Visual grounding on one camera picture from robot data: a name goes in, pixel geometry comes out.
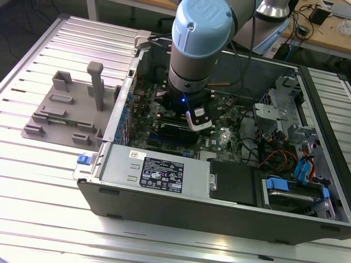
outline warning label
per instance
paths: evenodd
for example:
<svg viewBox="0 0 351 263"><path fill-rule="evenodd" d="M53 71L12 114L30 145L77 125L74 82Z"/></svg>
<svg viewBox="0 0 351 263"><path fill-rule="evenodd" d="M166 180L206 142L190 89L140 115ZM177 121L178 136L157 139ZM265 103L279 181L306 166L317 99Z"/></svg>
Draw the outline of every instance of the warning label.
<svg viewBox="0 0 351 263"><path fill-rule="evenodd" d="M145 157L140 177L142 187L181 193L184 163Z"/></svg>

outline motherboard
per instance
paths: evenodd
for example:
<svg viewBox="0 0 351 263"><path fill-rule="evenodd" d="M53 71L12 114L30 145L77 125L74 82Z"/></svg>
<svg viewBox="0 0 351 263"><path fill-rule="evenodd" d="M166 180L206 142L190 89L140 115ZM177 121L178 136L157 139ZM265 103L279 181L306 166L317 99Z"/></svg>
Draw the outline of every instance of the motherboard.
<svg viewBox="0 0 351 263"><path fill-rule="evenodd" d="M203 161L212 158L241 161L236 123L242 107L229 108L234 103L229 94L212 92L210 106L217 111L229 109L213 121L211 128L194 132L189 129L185 115L166 110L155 101L160 88L158 84L141 80L134 90L131 147Z"/></svg>

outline metal workbench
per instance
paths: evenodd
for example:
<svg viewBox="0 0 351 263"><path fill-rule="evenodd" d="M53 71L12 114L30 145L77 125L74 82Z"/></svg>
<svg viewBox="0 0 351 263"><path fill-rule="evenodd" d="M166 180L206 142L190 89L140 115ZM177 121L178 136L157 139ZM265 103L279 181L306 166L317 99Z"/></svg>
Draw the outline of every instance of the metal workbench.
<svg viewBox="0 0 351 263"><path fill-rule="evenodd" d="M57 70L89 83L91 60L105 85L120 85L136 31L79 18L58 19L0 83L0 258L8 262L351 262L351 240L295 247L99 217L77 188L76 148L20 135ZM350 86L311 70L351 165Z"/></svg>

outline blue latch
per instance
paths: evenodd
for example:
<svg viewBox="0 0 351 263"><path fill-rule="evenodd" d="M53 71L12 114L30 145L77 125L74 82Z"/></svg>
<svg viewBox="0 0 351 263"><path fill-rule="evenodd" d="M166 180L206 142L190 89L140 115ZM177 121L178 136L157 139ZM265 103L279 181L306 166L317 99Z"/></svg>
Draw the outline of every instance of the blue latch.
<svg viewBox="0 0 351 263"><path fill-rule="evenodd" d="M77 164L90 165L92 158L86 155L79 155Z"/></svg>
<svg viewBox="0 0 351 263"><path fill-rule="evenodd" d="M265 183L267 185L267 189L289 191L287 180L280 179L280 178L269 178L269 179L266 179Z"/></svg>
<svg viewBox="0 0 351 263"><path fill-rule="evenodd" d="M301 181L303 185L306 185L306 173L311 169L311 163L307 162L303 159L300 159L300 161L297 163L294 176L297 178L297 180Z"/></svg>
<svg viewBox="0 0 351 263"><path fill-rule="evenodd" d="M328 188L325 188L325 187L322 188L322 195L324 198L330 197L330 193L329 193Z"/></svg>

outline ur logo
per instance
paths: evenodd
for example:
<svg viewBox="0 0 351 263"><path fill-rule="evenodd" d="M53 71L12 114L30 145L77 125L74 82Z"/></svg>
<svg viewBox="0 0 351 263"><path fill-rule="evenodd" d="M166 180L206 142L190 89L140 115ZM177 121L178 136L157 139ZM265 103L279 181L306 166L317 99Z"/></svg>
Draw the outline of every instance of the ur logo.
<svg viewBox="0 0 351 263"><path fill-rule="evenodd" d="M208 21L213 21L223 11L223 7L218 6L216 0L198 0L193 8Z"/></svg>

